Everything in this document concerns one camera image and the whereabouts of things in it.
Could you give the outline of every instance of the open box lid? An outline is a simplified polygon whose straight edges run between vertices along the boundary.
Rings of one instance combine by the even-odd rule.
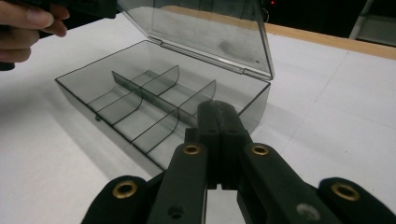
[[[235,73],[274,78],[257,0],[119,0],[119,6],[161,47]]]

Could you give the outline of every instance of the white tabletop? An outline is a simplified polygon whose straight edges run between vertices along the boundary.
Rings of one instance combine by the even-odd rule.
[[[255,142],[313,186],[350,179],[396,212],[396,62],[268,35],[276,78]],[[54,79],[144,40],[119,15],[47,37],[0,74],[0,223],[79,223],[120,175],[159,171],[132,158],[65,99]],[[209,192],[207,223],[243,223],[234,192]]]

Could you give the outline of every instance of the transparent plastic box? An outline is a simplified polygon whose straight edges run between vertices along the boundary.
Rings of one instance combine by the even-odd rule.
[[[211,1],[211,9],[209,1],[186,2],[120,1],[148,40],[56,79],[110,138],[162,169],[185,129],[196,127],[201,102],[233,105],[253,131],[268,98],[265,79],[274,77],[258,3],[241,2],[247,9],[229,15],[216,4],[231,1]]]

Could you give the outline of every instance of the finger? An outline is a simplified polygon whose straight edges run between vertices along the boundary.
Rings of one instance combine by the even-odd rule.
[[[40,8],[0,1],[0,24],[25,29],[44,29],[53,22],[53,16]]]
[[[52,13],[53,17],[58,20],[69,19],[70,14],[66,7],[51,4],[49,6],[49,11]]]
[[[50,27],[43,29],[43,31],[49,34],[64,37],[66,36],[67,28],[62,21],[55,20],[55,22]]]
[[[38,31],[11,29],[0,33],[0,49],[28,49],[39,39]]]
[[[0,49],[0,62],[23,63],[31,54],[30,49]]]

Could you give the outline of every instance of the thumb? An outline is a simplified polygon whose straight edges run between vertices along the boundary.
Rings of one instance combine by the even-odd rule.
[[[0,24],[25,29],[44,29],[53,22],[53,16],[38,7],[0,1]]]

